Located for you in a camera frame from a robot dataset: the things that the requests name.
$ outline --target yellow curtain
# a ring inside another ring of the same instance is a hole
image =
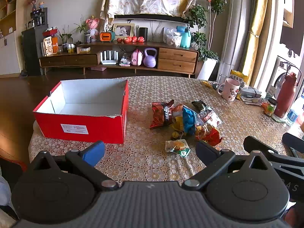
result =
[[[240,71],[248,76],[250,83],[259,45],[259,36],[263,27],[268,0],[256,0],[256,6],[250,23],[247,42],[243,53]]]

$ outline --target pink mug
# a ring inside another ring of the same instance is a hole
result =
[[[219,88],[222,86],[224,86],[223,91],[220,93],[219,92]],[[240,84],[238,81],[234,80],[234,79],[226,79],[225,83],[219,85],[217,87],[217,92],[226,100],[228,101],[233,101],[235,99],[235,96],[237,95],[238,91],[240,88]]]

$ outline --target round table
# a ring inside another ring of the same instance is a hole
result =
[[[170,140],[173,128],[165,126],[150,129],[152,102],[172,99],[188,107],[191,101],[203,100],[222,120],[218,126],[223,140],[216,149],[228,148],[236,154],[247,154],[243,147],[246,136],[252,135],[265,144],[286,154],[282,135],[290,132],[298,137],[299,127],[275,122],[262,112],[262,108],[235,100],[228,102],[201,80],[180,77],[142,76],[123,78],[129,81],[129,108],[126,140],[124,144],[106,144],[105,155],[95,166],[113,180],[123,181],[173,181],[182,183],[201,171],[205,165],[195,153],[195,141],[187,140],[191,152],[186,158],[165,152],[165,141]],[[63,155],[71,149],[83,150],[92,143],[45,138],[34,129],[28,147],[30,161],[41,150],[52,155]]]

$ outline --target picture frame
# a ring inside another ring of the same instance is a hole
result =
[[[115,40],[118,38],[124,39],[126,37],[133,37],[134,29],[134,23],[114,23],[113,32],[115,32]]]

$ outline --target potted plant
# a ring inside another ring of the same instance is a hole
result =
[[[80,18],[80,24],[75,24],[77,27],[76,27],[76,31],[79,32],[79,33],[82,33],[84,32],[85,34],[85,43],[90,43],[91,42],[91,35],[90,35],[90,28],[88,26],[88,24],[86,23],[85,19],[83,18],[83,16],[81,15],[81,18]]]
[[[193,41],[198,46],[199,52],[199,60],[203,61],[202,69],[199,73],[198,79],[201,80],[208,80],[210,75],[215,67],[216,62],[218,61],[219,57],[217,53],[210,50],[212,39],[213,39],[213,28],[214,22],[217,15],[224,11],[224,5],[227,4],[226,0],[206,0],[208,3],[208,9],[205,9],[201,5],[195,5],[194,7],[190,8],[188,11],[188,16],[186,18],[187,23],[190,27],[194,28],[196,25],[198,31],[193,35]],[[206,28],[207,20],[206,20],[206,13],[209,13],[209,40],[208,46],[206,46],[206,34],[200,32],[200,28]],[[211,15],[214,14],[213,23],[211,26]]]
[[[69,43],[73,43],[73,38],[72,38],[73,32],[69,32],[69,28],[70,27],[67,26],[67,32],[65,32],[65,26],[64,26],[64,28],[62,29],[63,33],[60,33],[60,31],[57,29],[57,31],[58,31],[57,36],[59,36],[61,38],[62,49],[64,51],[67,51],[68,41],[70,41]]]

